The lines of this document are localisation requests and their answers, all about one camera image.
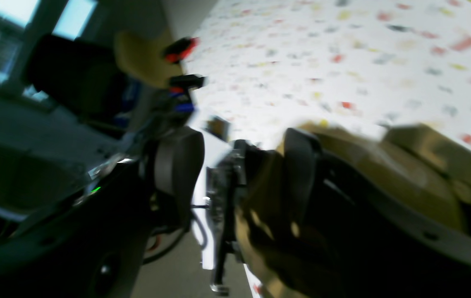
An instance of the white surface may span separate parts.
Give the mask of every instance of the white surface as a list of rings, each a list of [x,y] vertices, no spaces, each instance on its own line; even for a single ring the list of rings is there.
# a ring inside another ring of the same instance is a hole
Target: white surface
[[[253,273],[250,272],[250,269],[248,269],[248,266],[246,264],[244,264],[244,271],[248,279],[248,285],[250,285],[250,291],[252,292],[252,297],[261,298],[261,295],[258,291],[261,289],[261,286],[263,284]]]
[[[471,1],[220,0],[186,72],[233,125],[273,149],[302,121],[356,134],[427,124],[471,150]]]
[[[206,195],[206,168],[215,167],[218,162],[221,161],[228,152],[230,152],[232,148],[227,143],[222,142],[220,139],[202,130],[200,126],[190,126],[194,130],[201,132],[204,136],[204,165],[201,173],[199,174],[199,177],[197,178],[197,184],[195,185],[192,201],[193,205],[204,205],[205,202],[203,198]],[[207,246],[202,251],[203,268],[212,270],[215,262],[215,247],[213,243],[213,233],[211,232],[206,220],[206,210],[194,209],[193,211],[201,221],[201,224],[204,227],[208,237]],[[203,237],[197,224],[192,225],[192,231],[197,241],[199,243],[203,243]]]

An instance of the chair backrest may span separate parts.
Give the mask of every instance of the chair backrest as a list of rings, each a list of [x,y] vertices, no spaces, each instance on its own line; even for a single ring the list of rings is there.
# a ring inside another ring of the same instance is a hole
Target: chair backrest
[[[0,207],[21,214],[57,202],[83,185],[83,170],[0,144]]]
[[[26,79],[73,113],[88,116],[120,112],[126,87],[112,50],[50,34],[33,49]]]
[[[285,134],[287,187],[292,202],[292,215],[302,224],[311,200],[318,200],[318,186],[324,174],[321,166],[320,141],[304,130],[289,128]]]

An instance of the wall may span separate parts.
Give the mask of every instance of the wall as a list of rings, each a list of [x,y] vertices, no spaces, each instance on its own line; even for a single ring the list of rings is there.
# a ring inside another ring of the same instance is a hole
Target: wall
[[[156,38],[167,26],[175,39],[191,36],[218,0],[100,0],[83,37],[112,47],[114,34],[131,30]]]
[[[175,39],[192,36],[218,0],[161,0]]]
[[[83,38],[111,48],[114,35],[130,30],[143,38],[153,39],[166,27],[158,0],[102,0],[86,26]]]

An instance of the red component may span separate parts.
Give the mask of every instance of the red component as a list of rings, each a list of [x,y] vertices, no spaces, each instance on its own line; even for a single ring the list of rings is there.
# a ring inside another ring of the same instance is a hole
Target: red component
[[[397,4],[397,8],[400,8],[402,10],[409,10],[411,8],[411,6],[406,5],[406,4]]]
[[[346,109],[349,109],[349,110],[354,110],[355,109],[355,105],[352,102],[343,101],[342,106]]]
[[[254,291],[255,291],[256,293],[258,293],[258,295],[261,294],[261,287],[259,287],[258,285],[254,285],[253,288],[254,288]]]
[[[184,89],[180,88],[180,87],[171,87],[169,88],[169,92],[171,93],[184,93]]]
[[[383,21],[383,22],[391,21],[392,20],[392,14],[381,11],[381,12],[379,12],[379,15],[377,15],[377,19],[379,19],[379,21]]]
[[[443,56],[447,53],[447,49],[443,49],[441,47],[432,47],[432,49],[430,49],[430,53],[432,53],[432,55]]]
[[[341,55],[341,54],[338,54],[338,55],[335,55],[331,61],[332,62],[335,62],[335,63],[340,63],[342,62],[342,60],[344,59],[344,55]]]
[[[185,50],[183,50],[182,53],[180,53],[180,60],[186,59],[192,53],[193,49],[195,49],[198,42],[198,38],[192,38],[189,42],[189,46]]]
[[[167,62],[170,62],[170,63],[175,63],[178,61],[178,55],[175,53],[167,54],[165,55],[165,60],[167,60]]]
[[[462,139],[465,143],[471,145],[471,135],[470,135],[470,134],[464,134],[464,135],[461,137],[461,139]]]
[[[153,246],[150,247],[149,249],[147,249],[147,251],[148,252],[155,251],[160,246],[160,243],[162,243],[162,236],[156,235],[156,240],[155,240]]]
[[[466,49],[471,48],[471,36],[467,36],[462,41],[456,43],[452,47],[450,47],[454,51],[464,51]]]

